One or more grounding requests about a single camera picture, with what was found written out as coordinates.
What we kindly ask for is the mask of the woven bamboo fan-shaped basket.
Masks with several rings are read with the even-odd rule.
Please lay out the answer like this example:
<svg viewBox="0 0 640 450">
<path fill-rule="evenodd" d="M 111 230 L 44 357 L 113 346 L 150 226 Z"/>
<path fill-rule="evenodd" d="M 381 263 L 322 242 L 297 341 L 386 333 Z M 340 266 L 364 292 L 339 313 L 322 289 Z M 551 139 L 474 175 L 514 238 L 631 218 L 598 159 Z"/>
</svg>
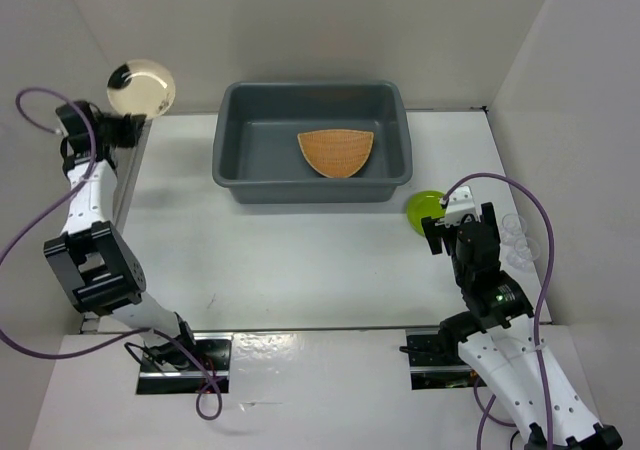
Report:
<svg viewBox="0 0 640 450">
<path fill-rule="evenodd" d="M 355 129 L 321 129 L 297 135 L 300 151 L 309 166 L 326 178 L 350 178 L 367 163 L 374 133 Z"/>
</svg>

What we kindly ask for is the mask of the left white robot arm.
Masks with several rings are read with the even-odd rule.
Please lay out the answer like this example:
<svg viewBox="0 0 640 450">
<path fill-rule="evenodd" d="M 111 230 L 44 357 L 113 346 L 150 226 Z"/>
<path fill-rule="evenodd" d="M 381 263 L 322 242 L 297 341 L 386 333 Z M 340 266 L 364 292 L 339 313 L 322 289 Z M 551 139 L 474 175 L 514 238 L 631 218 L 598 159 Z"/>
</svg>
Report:
<svg viewBox="0 0 640 450">
<path fill-rule="evenodd" d="M 101 113 L 76 100 L 55 111 L 64 138 L 63 172 L 74 192 L 60 235 L 44 256 L 72 306 L 143 330 L 143 351 L 158 369 L 185 370 L 199 357 L 189 325 L 146 291 L 142 265 L 113 222 L 118 148 L 137 146 L 142 115 Z"/>
</svg>

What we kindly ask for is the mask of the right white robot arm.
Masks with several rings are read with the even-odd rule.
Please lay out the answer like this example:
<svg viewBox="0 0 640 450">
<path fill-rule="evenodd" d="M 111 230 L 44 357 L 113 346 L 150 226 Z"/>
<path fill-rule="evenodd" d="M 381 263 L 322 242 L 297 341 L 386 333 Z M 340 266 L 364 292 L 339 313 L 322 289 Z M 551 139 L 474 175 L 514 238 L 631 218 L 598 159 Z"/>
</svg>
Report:
<svg viewBox="0 0 640 450">
<path fill-rule="evenodd" d="M 508 412 L 527 449 L 618 449 L 617 429 L 599 421 L 550 349 L 534 337 L 534 309 L 501 268 L 492 204 L 452 197 L 438 219 L 422 220 L 433 254 L 447 253 L 466 311 L 440 324 L 438 351 L 463 361 Z"/>
</svg>

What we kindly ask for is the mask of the cream ceramic plate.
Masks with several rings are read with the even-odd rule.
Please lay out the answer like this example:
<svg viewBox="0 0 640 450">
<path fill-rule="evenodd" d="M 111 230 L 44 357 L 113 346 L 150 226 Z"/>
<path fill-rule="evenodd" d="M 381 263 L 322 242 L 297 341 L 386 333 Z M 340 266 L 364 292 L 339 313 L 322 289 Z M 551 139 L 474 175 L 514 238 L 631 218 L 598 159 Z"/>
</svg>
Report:
<svg viewBox="0 0 640 450">
<path fill-rule="evenodd" d="M 171 72 L 149 59 L 126 61 L 107 81 L 107 98 L 119 115 L 144 115 L 151 120 L 164 115 L 175 97 L 176 84 Z"/>
</svg>

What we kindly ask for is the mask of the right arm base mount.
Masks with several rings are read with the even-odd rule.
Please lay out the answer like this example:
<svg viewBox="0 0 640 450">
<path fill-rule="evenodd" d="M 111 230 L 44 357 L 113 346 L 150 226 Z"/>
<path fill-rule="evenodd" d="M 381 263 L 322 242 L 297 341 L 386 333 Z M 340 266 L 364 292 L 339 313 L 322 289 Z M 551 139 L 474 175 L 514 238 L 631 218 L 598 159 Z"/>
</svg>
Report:
<svg viewBox="0 0 640 450">
<path fill-rule="evenodd" d="M 399 351 L 407 357 L 413 390 L 486 386 L 476 371 L 448 349 L 436 327 L 408 329 Z"/>
</svg>

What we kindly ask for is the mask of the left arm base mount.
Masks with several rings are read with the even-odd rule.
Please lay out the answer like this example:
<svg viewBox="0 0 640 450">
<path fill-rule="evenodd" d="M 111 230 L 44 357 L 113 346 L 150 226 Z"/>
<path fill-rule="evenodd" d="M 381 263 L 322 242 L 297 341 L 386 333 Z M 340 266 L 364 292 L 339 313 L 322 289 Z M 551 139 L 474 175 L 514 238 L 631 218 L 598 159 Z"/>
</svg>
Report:
<svg viewBox="0 0 640 450">
<path fill-rule="evenodd" d="M 229 391 L 229 370 L 231 364 L 231 333 L 196 333 L 195 357 L 199 364 L 213 377 L 220 392 Z M 134 359 L 138 367 L 137 395 L 197 394 L 204 390 L 213 394 L 207 386 L 204 373 L 193 362 L 182 356 L 182 366 L 159 363 L 141 344 L 125 343 L 124 349 Z"/>
</svg>

